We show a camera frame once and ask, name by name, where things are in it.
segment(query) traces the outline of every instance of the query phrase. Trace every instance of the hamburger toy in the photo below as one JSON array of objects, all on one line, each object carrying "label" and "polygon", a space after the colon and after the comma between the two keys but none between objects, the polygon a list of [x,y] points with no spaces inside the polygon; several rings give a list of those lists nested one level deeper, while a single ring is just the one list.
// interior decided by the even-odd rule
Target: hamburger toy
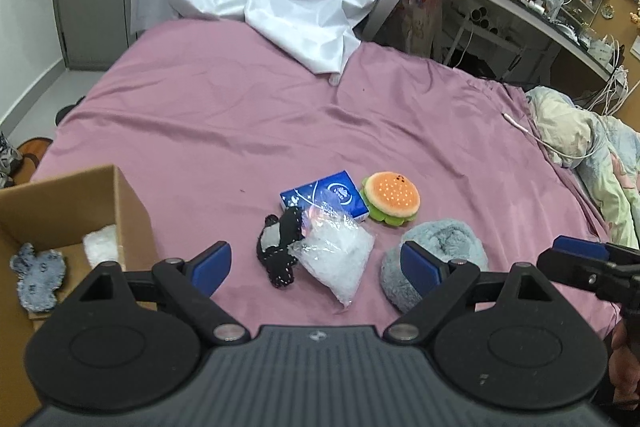
[{"label": "hamburger toy", "polygon": [[362,182],[362,199],[369,217],[400,227],[415,219],[420,208],[418,189],[397,172],[376,172]]}]

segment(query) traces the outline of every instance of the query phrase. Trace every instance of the triangular hole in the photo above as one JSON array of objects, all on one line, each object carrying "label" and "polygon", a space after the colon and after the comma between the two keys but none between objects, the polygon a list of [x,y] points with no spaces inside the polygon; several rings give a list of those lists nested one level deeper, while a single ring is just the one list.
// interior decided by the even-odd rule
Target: triangular hole
[{"label": "triangular hole", "polygon": [[544,291],[540,284],[538,284],[538,281],[530,275],[524,275],[520,278],[518,299],[526,301],[552,301],[552,298]]},{"label": "triangular hole", "polygon": [[100,275],[89,289],[84,292],[80,300],[87,302],[106,301],[110,299],[113,299],[113,281],[109,275]]}]

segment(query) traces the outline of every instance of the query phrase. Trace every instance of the hand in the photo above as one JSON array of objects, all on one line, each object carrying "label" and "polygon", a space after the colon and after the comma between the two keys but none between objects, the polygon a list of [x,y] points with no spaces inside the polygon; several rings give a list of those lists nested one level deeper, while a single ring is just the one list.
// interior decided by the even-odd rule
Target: hand
[{"label": "hand", "polygon": [[[613,353],[609,359],[609,380],[616,388],[613,402],[640,399],[640,362],[626,345],[626,327],[623,321],[616,324],[611,337]],[[637,405],[622,409],[635,410]]]}]

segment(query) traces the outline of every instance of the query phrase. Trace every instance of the baseboard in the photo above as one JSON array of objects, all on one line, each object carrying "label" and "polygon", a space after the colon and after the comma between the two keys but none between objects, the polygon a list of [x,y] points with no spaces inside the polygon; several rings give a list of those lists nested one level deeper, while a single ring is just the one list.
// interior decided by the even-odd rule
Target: baseboard
[{"label": "baseboard", "polygon": [[14,105],[6,112],[2,121],[0,121],[0,131],[4,132],[5,136],[9,136],[15,127],[20,123],[20,120],[24,118],[27,111],[33,107],[43,93],[49,89],[51,84],[65,72],[65,62],[60,58],[57,62],[54,62],[51,67],[41,74],[31,86],[25,89],[24,93],[15,101]]}]

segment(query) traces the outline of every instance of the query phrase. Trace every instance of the blue box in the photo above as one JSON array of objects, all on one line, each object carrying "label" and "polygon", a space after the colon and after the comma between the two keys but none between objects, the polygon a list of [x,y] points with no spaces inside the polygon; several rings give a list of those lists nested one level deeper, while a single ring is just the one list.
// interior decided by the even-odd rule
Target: blue box
[{"label": "blue box", "polygon": [[302,185],[302,187],[281,192],[280,201],[282,208],[299,206],[303,210],[306,210],[313,203],[319,203],[319,195],[324,190],[334,193],[340,202],[343,212],[349,214],[354,220],[363,221],[369,216],[369,209],[347,174],[347,171],[337,172],[336,174],[309,183],[308,185]]}]

